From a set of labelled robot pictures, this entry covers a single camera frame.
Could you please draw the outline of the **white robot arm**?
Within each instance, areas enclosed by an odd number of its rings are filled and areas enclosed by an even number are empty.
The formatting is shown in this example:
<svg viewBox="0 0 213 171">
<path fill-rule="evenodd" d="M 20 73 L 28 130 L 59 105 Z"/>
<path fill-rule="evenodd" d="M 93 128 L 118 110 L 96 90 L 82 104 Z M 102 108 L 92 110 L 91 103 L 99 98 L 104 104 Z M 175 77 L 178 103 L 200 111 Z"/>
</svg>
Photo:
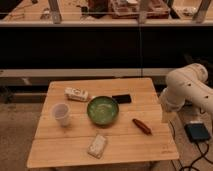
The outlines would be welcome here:
<svg viewBox="0 0 213 171">
<path fill-rule="evenodd" d="M 208 71 L 199 63 L 170 71 L 165 78 L 166 87 L 159 97 L 163 110 L 176 112 L 185 101 L 190 101 L 207 112 L 213 121 L 213 88 L 205 84 L 207 79 Z"/>
</svg>

